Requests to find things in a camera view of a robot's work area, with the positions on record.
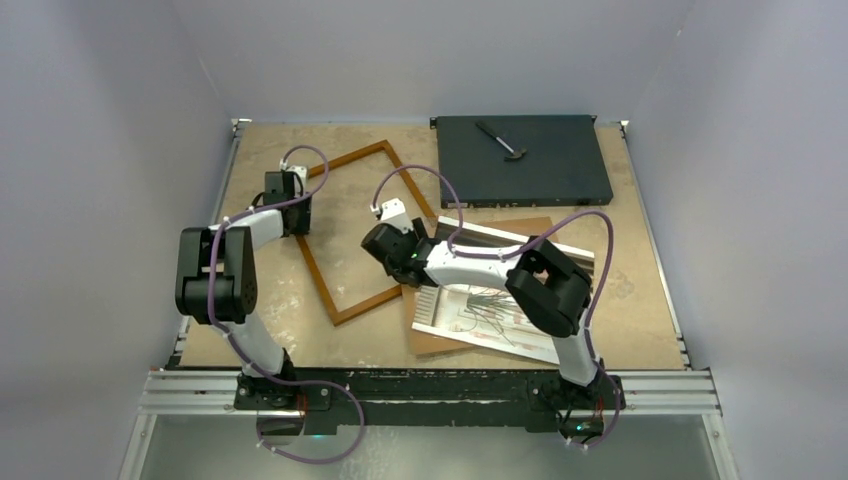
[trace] floor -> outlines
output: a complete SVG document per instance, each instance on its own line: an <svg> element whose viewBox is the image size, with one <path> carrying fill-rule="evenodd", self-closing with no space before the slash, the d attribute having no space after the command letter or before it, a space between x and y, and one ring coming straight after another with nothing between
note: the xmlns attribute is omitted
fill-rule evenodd
<svg viewBox="0 0 848 480"><path fill-rule="evenodd" d="M596 130L615 198L602 209L615 226L616 250L604 296L593 322L596 348L611 369L682 369L668 302L634 184L627 146L617 127ZM436 167L436 132L423 125L276 125L247 127L226 189L222 215L249 205L263 188L263 174L278 168L291 146L310 144L329 158L388 140L405 164ZM317 165L310 152L298 152L292 163ZM393 285L382 268L360 247L374 225L368 209L374 188L391 170L385 155L376 154L332 172L313 202L308 242L339 308L351 306ZM437 180L425 172L412 176L431 207L441 211ZM314 187L317 180L309 182ZM398 197L411 215L420 215L412 196L395 177L381 200ZM466 219L493 220L549 216L554 222L572 207L469 210ZM559 241L590 250L596 269L606 253L606 231L600 219L588 217L558 233ZM416 356L407 344L408 327L400 299L334 327L318 297L294 239L285 238L256 252L260 297L257 310L266 327L298 366L383 366L442 368L538 368L541 364L482 348ZM236 366L223 339L209 327L192 325L181 365Z"/></svg>

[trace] white backdrop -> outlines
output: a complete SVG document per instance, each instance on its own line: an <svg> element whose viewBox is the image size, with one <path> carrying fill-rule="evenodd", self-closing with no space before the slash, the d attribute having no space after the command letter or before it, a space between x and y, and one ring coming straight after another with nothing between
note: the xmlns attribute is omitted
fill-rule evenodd
<svg viewBox="0 0 848 480"><path fill-rule="evenodd" d="M229 119L168 0L0 1L3 478L113 479Z"/></svg>
<svg viewBox="0 0 848 480"><path fill-rule="evenodd" d="M232 116L629 118L691 0L174 0Z"/></svg>
<svg viewBox="0 0 848 480"><path fill-rule="evenodd" d="M693 9L628 140L743 478L848 471L848 4Z"/></svg>

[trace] hammer head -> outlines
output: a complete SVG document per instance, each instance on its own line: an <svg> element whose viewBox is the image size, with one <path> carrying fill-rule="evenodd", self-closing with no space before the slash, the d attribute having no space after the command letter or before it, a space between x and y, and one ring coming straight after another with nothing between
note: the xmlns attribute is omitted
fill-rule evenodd
<svg viewBox="0 0 848 480"><path fill-rule="evenodd" d="M504 160L506 160L507 162L514 162L516 160L521 159L521 157L523 157L525 153L527 153L526 148L519 148L513 151L512 155L507 155L506 157L504 157Z"/></svg>

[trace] brown frame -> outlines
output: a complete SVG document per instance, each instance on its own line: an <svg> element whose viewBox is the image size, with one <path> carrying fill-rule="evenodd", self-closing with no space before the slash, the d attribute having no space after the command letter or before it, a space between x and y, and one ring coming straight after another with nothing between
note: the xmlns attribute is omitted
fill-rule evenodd
<svg viewBox="0 0 848 480"><path fill-rule="evenodd" d="M330 170L334 170L347 165L348 163L361 160L380 152L385 152L386 156L389 157L389 160L395 168L403 165L403 162L400 161L400 157L398 157L397 152L395 152L394 147L392 147L389 141L382 140L331 160ZM312 167L309 169L309 178L323 173L323 165ZM415 199L415 203L418 204L418 207L424 213L424 216L431 219L436 218L436 214L433 212L433 209L430 208L430 205L427 203L424 195L421 194L421 190L418 189L418 185L416 185L415 181L412 180L412 176L409 175L409 172L401 170L398 172L398 175L400 175L407 188L409 188L409 191L412 193L412 197ZM324 282L324 276L321 275L321 270L318 269L318 264L315 262L315 257L312 255L312 250L309 249L309 244L306 242L306 238L302 235L297 235L295 239L297 240L297 246L300 247L300 252L303 254L303 259L306 261L306 267L309 269L309 274L312 276L312 282L315 283L315 287L318 289L318 295L321 297L321 303L324 304L324 308L327 310L327 314L330 315L330 321L333 322L334 326L339 326L345 322L353 320L359 315L371 311L380 305L401 296L401 286L397 285L389 288L388 290L382 291L371 298L365 299L352 307L339 311L335 302L333 302L330 289Z"/></svg>

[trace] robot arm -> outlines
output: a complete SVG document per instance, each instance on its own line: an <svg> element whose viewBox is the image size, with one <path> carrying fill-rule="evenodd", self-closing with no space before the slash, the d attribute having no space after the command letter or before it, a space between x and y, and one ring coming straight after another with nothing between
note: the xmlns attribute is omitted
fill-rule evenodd
<svg viewBox="0 0 848 480"><path fill-rule="evenodd" d="M579 387L598 379L599 359L584 328L591 278L551 242L508 259L502 257L510 249L501 248L462 247L463 253L488 254L485 259L455 256L447 242L428 237L421 219L409 219L400 200L375 213L380 223L362 247L387 275L412 287L465 284L508 291L528 320L552 337L562 379Z"/></svg>
<svg viewBox="0 0 848 480"><path fill-rule="evenodd" d="M265 174L265 204L279 203L298 194L294 185L306 183L304 167L281 165L279 172ZM223 271L215 279L215 310L218 320L236 337L238 345L262 369L279 374L286 361L286 353L268 333L259 314L255 312L257 300L256 267L253 252L263 245L291 233L309 231L310 199L292 208L268 210L249 215L233 223L222 237L218 251L218 264ZM183 315L194 317L202 325L211 324L206 309L208 269L212 239L220 225L207 228L187 228L180 235L177 263L176 303ZM242 361L248 376L261 375Z"/></svg>

